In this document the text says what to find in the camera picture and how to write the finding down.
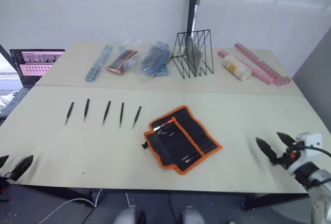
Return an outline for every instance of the tool pouch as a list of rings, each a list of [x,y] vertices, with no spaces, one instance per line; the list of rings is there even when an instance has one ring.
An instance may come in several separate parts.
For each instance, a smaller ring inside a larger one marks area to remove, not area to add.
[[[144,135],[143,147],[151,149],[164,169],[175,169],[181,175],[222,149],[187,106],[152,121]]]

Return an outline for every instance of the robotic arm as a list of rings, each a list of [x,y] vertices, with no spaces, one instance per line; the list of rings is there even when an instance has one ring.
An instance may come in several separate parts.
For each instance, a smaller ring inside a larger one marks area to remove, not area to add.
[[[299,134],[294,140],[285,133],[277,134],[288,147],[280,158],[266,141],[256,138],[259,148],[274,166],[281,165],[307,190],[313,205],[311,223],[331,223],[331,174],[320,170],[312,162],[320,152],[331,157],[329,152],[321,149],[322,135],[307,132]]]

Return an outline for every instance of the keyboard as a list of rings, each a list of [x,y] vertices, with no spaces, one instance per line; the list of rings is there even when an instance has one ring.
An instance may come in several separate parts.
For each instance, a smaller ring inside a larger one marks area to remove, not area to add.
[[[20,91],[18,91],[13,99],[13,101],[21,101],[26,96],[26,94],[29,92],[31,88],[21,88]]]

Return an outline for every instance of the floor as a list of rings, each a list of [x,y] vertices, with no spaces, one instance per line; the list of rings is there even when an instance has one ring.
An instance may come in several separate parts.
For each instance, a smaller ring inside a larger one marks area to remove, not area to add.
[[[281,216],[270,207],[255,211],[243,212],[240,209],[242,196],[200,195],[184,193],[128,193],[131,205],[136,205],[146,213],[147,224],[179,224],[180,214],[187,205],[197,208],[203,215],[206,224],[228,223],[236,224],[299,224]],[[36,224],[44,219],[56,207],[65,202],[53,196],[46,195],[24,186],[10,185],[1,195],[1,199],[10,199],[0,203],[0,223]],[[176,222],[171,214],[170,203],[174,209]],[[85,224],[113,223],[116,216],[128,203],[123,192],[103,190],[100,194],[97,208],[86,219]],[[56,211],[44,223],[81,224],[92,208],[84,204],[70,202]]]

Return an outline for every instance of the gray wall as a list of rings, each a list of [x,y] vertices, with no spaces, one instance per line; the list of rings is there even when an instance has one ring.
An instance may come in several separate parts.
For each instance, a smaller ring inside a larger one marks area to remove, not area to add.
[[[331,132],[331,28],[293,80]]]

